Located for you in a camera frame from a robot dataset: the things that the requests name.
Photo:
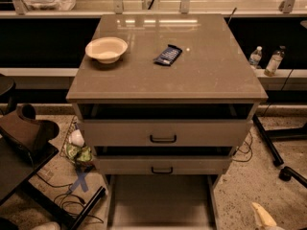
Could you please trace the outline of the grey drawer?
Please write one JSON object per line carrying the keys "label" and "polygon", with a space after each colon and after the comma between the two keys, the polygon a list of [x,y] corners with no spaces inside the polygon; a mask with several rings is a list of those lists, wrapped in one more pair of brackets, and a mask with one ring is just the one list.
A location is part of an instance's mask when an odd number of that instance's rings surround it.
{"label": "grey drawer", "polygon": [[219,230],[212,180],[206,175],[116,175],[106,230]]}
{"label": "grey drawer", "polygon": [[94,158],[102,174],[223,174],[230,163],[218,147],[104,147]]}
{"label": "grey drawer", "polygon": [[243,143],[252,103],[78,103],[92,147],[234,147]]}

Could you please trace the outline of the grey drawer cabinet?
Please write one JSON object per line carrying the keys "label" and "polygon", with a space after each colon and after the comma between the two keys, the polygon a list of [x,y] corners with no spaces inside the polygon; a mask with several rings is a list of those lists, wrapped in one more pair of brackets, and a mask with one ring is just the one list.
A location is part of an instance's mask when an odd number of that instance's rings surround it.
{"label": "grey drawer cabinet", "polygon": [[[219,14],[105,15],[96,36],[128,43],[110,65],[85,57],[67,99],[76,104],[254,104],[266,92]],[[171,66],[154,63],[167,46],[182,50]],[[213,191],[223,174],[102,174],[107,188],[116,175],[206,175]]]}

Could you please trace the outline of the water bottle yellow liquid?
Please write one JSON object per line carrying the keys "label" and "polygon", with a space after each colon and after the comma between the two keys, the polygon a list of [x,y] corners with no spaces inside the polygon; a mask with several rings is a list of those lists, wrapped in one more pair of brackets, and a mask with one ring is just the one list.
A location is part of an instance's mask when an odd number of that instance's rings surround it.
{"label": "water bottle yellow liquid", "polygon": [[280,46],[278,49],[276,49],[273,52],[272,57],[271,57],[268,65],[266,66],[264,74],[266,76],[272,77],[275,74],[276,70],[278,69],[281,61],[284,58],[284,56],[285,56],[285,47]]}

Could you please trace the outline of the clear water bottle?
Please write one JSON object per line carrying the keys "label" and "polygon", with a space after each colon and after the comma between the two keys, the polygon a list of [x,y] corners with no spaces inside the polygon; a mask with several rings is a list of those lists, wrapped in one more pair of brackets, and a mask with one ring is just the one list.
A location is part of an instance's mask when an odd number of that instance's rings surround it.
{"label": "clear water bottle", "polygon": [[256,69],[259,66],[259,62],[262,58],[262,47],[257,46],[256,49],[250,54],[248,62],[249,65]]}

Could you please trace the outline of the blue snack bar wrapper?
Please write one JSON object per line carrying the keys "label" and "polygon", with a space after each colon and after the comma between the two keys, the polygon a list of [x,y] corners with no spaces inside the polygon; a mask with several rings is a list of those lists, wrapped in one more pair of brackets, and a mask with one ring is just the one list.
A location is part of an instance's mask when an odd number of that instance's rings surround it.
{"label": "blue snack bar wrapper", "polygon": [[169,44],[167,48],[156,57],[153,62],[163,66],[171,66],[181,55],[182,50],[175,45]]}

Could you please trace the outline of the green snack bag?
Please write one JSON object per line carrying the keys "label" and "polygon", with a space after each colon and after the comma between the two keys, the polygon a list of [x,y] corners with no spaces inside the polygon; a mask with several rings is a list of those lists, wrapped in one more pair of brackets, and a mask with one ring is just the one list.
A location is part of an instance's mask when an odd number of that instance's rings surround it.
{"label": "green snack bag", "polygon": [[91,148],[88,146],[78,147],[67,143],[64,146],[64,152],[66,157],[76,166],[91,166],[93,161],[93,155]]}

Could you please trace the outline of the white cup on floor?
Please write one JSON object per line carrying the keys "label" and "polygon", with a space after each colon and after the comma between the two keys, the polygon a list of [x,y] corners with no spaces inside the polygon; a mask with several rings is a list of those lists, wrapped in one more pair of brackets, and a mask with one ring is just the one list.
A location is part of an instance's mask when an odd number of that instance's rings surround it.
{"label": "white cup on floor", "polygon": [[84,145],[83,135],[78,129],[70,133],[70,135],[68,136],[68,141],[70,144],[77,147],[82,147]]}

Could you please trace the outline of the white shoe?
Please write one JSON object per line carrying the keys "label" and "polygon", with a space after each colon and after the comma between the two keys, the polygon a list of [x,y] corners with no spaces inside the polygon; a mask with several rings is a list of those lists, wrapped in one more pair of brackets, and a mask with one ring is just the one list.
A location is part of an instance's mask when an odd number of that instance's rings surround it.
{"label": "white shoe", "polygon": [[60,226],[57,222],[50,221],[40,224],[39,226],[34,227],[32,230],[60,230]]}

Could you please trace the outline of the cream paper bowl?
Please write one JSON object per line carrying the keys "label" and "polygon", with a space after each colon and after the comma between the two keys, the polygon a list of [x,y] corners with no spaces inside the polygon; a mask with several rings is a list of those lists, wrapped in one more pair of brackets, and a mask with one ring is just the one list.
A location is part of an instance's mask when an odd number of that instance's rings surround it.
{"label": "cream paper bowl", "polygon": [[118,37],[102,37],[90,41],[85,53],[102,64],[116,62],[128,49],[128,43]]}

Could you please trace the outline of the black table left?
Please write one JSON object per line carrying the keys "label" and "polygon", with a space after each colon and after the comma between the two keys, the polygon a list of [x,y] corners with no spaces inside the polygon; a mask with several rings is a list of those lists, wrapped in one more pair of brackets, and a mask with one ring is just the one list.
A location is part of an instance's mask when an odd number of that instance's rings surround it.
{"label": "black table left", "polygon": [[106,189],[100,187],[82,211],[74,218],[56,203],[34,187],[29,179],[45,166],[59,150],[51,144],[44,147],[44,153],[34,165],[25,162],[3,139],[0,139],[0,205],[3,205],[17,190],[22,191],[44,210],[51,214],[56,221],[64,224],[67,230],[77,230],[83,220],[100,198],[106,194]]}

